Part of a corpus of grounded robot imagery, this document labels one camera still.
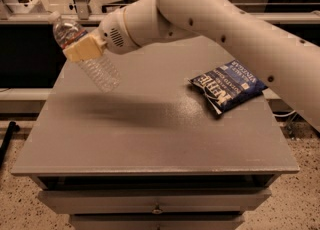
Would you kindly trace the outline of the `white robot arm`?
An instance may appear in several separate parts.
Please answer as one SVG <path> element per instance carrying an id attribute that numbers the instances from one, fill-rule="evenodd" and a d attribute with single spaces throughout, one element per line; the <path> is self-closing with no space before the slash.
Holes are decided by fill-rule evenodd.
<path id="1" fill-rule="evenodd" d="M 139 0 L 107 14 L 97 29 L 63 46 L 68 60 L 125 54 L 153 43 L 204 36 L 222 46 L 316 130 L 320 47 L 228 0 Z"/>

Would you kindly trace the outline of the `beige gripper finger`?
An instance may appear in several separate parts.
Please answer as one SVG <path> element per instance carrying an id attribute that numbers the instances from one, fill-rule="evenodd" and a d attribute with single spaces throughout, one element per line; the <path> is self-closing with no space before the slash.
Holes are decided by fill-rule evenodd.
<path id="1" fill-rule="evenodd" d="M 71 62 L 96 59 L 103 55 L 106 41 L 94 33 L 77 33 L 62 45 L 63 54 Z"/>

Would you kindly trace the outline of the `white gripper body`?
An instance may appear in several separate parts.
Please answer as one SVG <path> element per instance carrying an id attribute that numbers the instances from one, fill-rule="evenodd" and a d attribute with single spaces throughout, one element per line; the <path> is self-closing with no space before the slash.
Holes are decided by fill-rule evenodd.
<path id="1" fill-rule="evenodd" d="M 99 32 L 106 42 L 106 48 L 112 53 L 122 55 L 140 48 L 127 30 L 125 8 L 107 14 L 99 24 Z"/>

